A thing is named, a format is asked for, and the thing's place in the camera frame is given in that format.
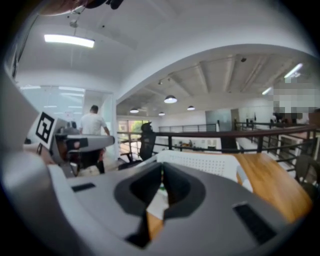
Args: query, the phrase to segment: black slot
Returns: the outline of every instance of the black slot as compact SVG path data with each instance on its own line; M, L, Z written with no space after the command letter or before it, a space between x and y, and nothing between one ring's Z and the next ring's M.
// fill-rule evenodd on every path
M237 205L233 210L260 245L276 235L276 232L248 204Z
M88 190L91 188L95 188L96 186L92 183L85 183L85 184L81 184L81 185L77 185L77 186L72 186L72 190L73 192L79 192L79 191L83 191L83 190Z

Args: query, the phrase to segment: wooden table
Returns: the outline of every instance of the wooden table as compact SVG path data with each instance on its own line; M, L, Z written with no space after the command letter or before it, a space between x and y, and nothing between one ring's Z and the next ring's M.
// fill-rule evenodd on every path
M251 183L253 193L278 209L290 223L311 210L313 205L308 194L267 154L230 155L239 161ZM150 238L153 239L163 228L163 221L148 212L147 221Z

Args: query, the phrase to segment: office chair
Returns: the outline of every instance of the office chair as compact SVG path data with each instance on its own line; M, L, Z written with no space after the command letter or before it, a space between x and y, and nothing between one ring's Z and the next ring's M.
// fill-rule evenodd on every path
M310 174L310 167L313 167L315 172L315 182L313 185L310 182L308 174ZM320 183L320 164L317 163L311 156L301 154L296 159L295 164L295 179L303 187L305 192L310 196L314 202L319 197L319 183Z
M152 157L152 152L154 150L155 142L156 142L156 133L152 131L151 122L144 123L141 126L141 147L140 147L140 153L139 156L143 161L149 159ZM137 164L141 163L141 160L133 161L133 158L130 157L131 153L127 153L127 157L129 159L128 163L124 163L118 166L118 170L123 170L126 168L134 167Z

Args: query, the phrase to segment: metal railing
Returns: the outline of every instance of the metal railing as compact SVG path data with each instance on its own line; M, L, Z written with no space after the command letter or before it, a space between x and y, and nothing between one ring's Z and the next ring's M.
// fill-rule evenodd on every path
M195 124L195 125L176 125L176 126L160 126L161 133L200 133L200 132L216 132L217 126L212 124Z
M277 157L277 162L288 162L292 168L287 171L293 171L295 167L295 159L298 157L292 153L292 150L299 150L299 154L305 154L314 157L317 144L317 130L315 125L289 125L289 124L271 124L271 123L253 123L248 126L247 123L236 123L237 130L220 131L220 132L156 132L157 137L167 137L164 143L156 143L155 146L163 147L162 150L179 150L179 151L197 151L212 153L272 153ZM139 156L138 144L140 132L118 132L119 147L121 155ZM300 143L288 143L279 139L279 136L287 135L292 138L299 138ZM173 145L174 138L247 138L256 148L217 148L217 147L190 147L183 145Z

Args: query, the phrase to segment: desk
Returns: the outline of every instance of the desk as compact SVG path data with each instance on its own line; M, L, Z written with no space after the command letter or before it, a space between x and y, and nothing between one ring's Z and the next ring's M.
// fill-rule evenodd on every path
M273 205L290 222L305 216L312 201L303 188L265 153L231 154L247 175L253 193ZM153 239L163 227L163 221L147 212L149 234Z

